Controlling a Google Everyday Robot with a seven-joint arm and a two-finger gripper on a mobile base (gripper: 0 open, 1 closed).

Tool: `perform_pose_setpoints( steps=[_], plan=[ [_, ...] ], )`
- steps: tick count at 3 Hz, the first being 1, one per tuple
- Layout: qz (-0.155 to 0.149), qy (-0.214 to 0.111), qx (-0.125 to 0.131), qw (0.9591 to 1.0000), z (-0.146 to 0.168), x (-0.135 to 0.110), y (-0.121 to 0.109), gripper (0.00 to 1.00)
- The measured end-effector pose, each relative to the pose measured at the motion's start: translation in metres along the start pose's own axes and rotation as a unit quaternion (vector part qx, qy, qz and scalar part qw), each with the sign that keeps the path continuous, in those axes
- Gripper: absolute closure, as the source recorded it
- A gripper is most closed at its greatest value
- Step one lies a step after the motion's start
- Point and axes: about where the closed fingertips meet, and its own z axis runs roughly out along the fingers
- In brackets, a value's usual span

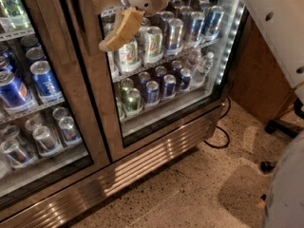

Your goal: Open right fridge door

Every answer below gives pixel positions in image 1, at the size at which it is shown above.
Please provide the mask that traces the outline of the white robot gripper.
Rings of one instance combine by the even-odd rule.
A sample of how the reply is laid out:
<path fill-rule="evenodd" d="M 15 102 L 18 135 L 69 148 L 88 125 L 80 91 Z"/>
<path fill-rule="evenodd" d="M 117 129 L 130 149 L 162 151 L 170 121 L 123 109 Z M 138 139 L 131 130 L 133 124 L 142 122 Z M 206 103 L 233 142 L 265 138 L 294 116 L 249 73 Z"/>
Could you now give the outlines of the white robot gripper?
<path fill-rule="evenodd" d="M 127 44 L 141 27 L 143 15 L 154 16 L 164 10 L 169 0 L 124 0 L 131 7 L 126 10 L 117 10 L 114 28 L 99 44 L 101 51 L 115 51 Z M 120 7 L 121 0 L 92 0 L 93 10 L 96 15 L 101 14 L 110 7 Z"/>

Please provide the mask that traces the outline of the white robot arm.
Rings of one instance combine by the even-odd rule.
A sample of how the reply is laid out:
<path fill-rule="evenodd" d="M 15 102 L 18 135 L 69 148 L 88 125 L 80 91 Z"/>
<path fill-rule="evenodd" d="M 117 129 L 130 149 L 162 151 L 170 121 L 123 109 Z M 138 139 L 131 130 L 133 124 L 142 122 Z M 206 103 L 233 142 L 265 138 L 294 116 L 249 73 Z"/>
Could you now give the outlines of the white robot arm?
<path fill-rule="evenodd" d="M 276 57 L 254 19 L 249 19 L 228 72 L 238 105 L 264 121 L 283 113 L 295 99 Z M 282 135 L 268 136 L 238 110 L 224 120 L 233 137 L 221 150 L 202 143 L 195 150 L 131 184 L 107 201 L 102 228 L 259 228 L 269 179 L 258 158 L 279 156 Z"/>

